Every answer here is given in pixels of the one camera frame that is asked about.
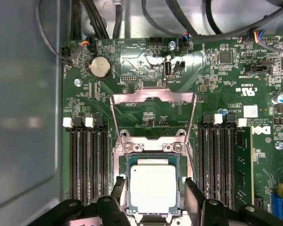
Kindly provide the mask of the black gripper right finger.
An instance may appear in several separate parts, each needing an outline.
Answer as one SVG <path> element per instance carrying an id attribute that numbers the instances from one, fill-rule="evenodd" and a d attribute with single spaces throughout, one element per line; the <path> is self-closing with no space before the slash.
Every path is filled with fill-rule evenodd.
<path id="1" fill-rule="evenodd" d="M 243 205 L 234 211 L 206 199 L 191 178 L 185 179 L 184 208 L 193 226 L 283 226 L 283 221 L 259 207 Z"/>

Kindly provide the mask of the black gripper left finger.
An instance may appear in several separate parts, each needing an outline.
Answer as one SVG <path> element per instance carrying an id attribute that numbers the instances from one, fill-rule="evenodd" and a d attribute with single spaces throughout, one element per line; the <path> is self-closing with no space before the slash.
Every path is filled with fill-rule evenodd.
<path id="1" fill-rule="evenodd" d="M 129 226 L 120 208 L 125 178 L 118 176 L 111 195 L 99 196 L 87 206 L 80 200 L 65 200 L 31 222 L 30 226 Z"/>

